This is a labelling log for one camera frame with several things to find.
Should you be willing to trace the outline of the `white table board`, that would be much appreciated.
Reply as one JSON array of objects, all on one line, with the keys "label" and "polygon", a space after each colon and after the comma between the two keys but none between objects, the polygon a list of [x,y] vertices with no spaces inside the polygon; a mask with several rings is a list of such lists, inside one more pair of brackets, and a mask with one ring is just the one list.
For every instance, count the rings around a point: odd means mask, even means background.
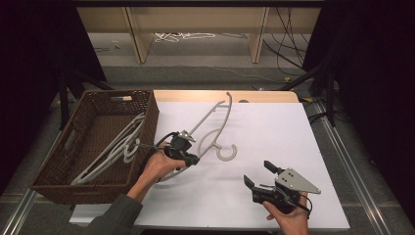
[{"label": "white table board", "polygon": [[[212,108],[204,102],[161,102],[158,137],[169,131],[191,130]],[[201,138],[218,128],[226,110],[218,109],[194,132],[197,149]],[[135,221],[140,228],[201,230],[274,230],[267,211],[253,202],[244,176],[255,184],[271,185],[274,175],[264,167],[270,161],[291,167],[321,190],[311,196],[308,221],[314,230],[347,230],[349,224],[315,137],[300,103],[234,103],[218,138],[223,162],[210,149],[198,164],[156,184],[144,200]]]}]

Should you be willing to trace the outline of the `person's right hand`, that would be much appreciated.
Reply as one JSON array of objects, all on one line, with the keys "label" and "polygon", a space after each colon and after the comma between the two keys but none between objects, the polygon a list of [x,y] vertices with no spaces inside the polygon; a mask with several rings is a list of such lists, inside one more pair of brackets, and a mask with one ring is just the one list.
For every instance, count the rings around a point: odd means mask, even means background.
[{"label": "person's right hand", "polygon": [[284,235],[309,235],[308,212],[304,209],[296,208],[284,214],[269,202],[264,201],[262,205],[269,212],[266,219],[275,219]]}]

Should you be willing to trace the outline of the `black curtain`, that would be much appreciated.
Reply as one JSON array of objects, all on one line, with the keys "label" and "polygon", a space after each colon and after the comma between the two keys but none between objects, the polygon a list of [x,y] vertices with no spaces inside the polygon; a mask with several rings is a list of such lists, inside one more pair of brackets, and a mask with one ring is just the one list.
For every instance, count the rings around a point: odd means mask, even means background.
[{"label": "black curtain", "polygon": [[332,67],[347,114],[415,227],[415,0],[324,0],[303,67]]},{"label": "black curtain", "polygon": [[70,0],[0,0],[0,195],[35,140],[64,74],[106,79]]}]

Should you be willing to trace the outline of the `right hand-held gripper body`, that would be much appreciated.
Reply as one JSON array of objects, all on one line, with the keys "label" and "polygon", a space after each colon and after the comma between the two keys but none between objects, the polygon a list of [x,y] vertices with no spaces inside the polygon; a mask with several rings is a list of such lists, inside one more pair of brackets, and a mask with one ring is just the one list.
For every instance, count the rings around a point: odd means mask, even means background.
[{"label": "right hand-held gripper body", "polygon": [[264,201],[274,205],[284,214],[291,213],[296,208],[302,208],[311,213],[312,208],[300,203],[302,192],[320,194],[321,190],[301,176],[292,168],[278,167],[279,173],[275,174],[274,185],[260,184],[252,191],[253,202],[262,204]]}]

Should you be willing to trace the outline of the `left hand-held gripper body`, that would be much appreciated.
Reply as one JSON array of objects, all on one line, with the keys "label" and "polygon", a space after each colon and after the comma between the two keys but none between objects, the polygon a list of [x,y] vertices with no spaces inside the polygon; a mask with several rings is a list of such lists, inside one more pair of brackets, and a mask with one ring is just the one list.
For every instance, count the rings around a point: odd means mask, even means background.
[{"label": "left hand-held gripper body", "polygon": [[178,132],[171,132],[167,136],[171,136],[172,139],[163,147],[163,152],[171,159],[184,161],[183,157],[189,154],[187,150],[192,147],[189,140],[180,136]]}]

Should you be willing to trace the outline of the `black tripod stand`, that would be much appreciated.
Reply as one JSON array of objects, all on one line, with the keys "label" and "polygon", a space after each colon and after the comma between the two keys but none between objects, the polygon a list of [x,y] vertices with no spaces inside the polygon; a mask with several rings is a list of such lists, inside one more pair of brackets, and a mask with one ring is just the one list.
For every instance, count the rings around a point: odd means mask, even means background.
[{"label": "black tripod stand", "polygon": [[85,91],[83,82],[92,84],[93,86],[102,90],[112,90],[111,86],[108,84],[95,79],[94,77],[80,70],[62,70],[58,75],[58,82],[61,107],[61,130],[66,127],[69,121],[69,91],[76,99],[80,99]]},{"label": "black tripod stand", "polygon": [[317,66],[316,68],[306,72],[294,81],[278,88],[278,91],[289,91],[296,86],[302,84],[308,79],[313,79],[309,94],[311,96],[319,96],[322,92],[326,94],[326,117],[332,126],[335,126],[334,120],[334,73],[327,66]]}]

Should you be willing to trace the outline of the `light wooden shelf unit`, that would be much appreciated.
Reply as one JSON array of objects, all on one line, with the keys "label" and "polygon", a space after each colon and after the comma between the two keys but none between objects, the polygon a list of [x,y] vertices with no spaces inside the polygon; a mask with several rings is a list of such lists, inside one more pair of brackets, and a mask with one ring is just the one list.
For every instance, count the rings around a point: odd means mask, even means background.
[{"label": "light wooden shelf unit", "polygon": [[259,62],[263,35],[313,32],[319,8],[294,7],[79,7],[88,32],[127,33],[136,62],[146,62],[156,32],[245,33],[253,63]]}]

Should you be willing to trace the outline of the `brown wicker basket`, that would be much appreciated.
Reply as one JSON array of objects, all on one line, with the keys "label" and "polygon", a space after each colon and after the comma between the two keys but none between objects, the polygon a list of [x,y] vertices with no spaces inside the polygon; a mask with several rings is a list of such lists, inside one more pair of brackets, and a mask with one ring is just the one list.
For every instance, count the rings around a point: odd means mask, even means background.
[{"label": "brown wicker basket", "polygon": [[[95,179],[74,185],[75,178],[91,164],[115,137],[142,114],[139,145],[132,161],[115,160]],[[144,161],[153,150],[159,117],[151,90],[92,91],[82,95],[59,141],[40,168],[30,188],[56,204],[107,204],[135,183]]]}]

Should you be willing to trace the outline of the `aluminium floor rail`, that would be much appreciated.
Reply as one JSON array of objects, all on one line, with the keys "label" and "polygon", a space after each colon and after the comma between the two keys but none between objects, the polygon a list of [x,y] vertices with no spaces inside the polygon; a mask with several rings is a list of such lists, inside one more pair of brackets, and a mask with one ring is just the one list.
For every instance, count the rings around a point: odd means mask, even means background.
[{"label": "aluminium floor rail", "polygon": [[22,195],[6,195],[0,198],[3,203],[16,203],[0,235],[19,235],[30,211],[36,203],[48,203],[48,200],[36,191],[27,188]]},{"label": "aluminium floor rail", "polygon": [[385,217],[376,205],[374,198],[370,194],[370,191],[364,183],[362,176],[358,172],[358,169],[350,157],[350,154],[342,138],[340,137],[338,130],[329,122],[328,110],[323,106],[321,101],[316,102],[315,110],[319,114],[324,113],[324,117],[322,118],[324,128],[331,139],[332,145],[340,158],[340,162],[360,202],[360,205],[365,210],[375,233],[377,235],[391,235],[391,231],[387,226]]}]

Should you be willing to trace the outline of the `person's left hand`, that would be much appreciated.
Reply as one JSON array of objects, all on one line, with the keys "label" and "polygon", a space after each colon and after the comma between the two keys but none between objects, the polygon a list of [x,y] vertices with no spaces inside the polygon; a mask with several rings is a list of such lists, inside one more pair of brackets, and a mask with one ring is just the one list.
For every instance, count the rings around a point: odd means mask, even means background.
[{"label": "person's left hand", "polygon": [[184,161],[168,157],[163,150],[165,146],[168,146],[168,143],[162,142],[161,146],[150,156],[142,172],[142,176],[151,183],[157,183],[168,173],[185,166]]}]

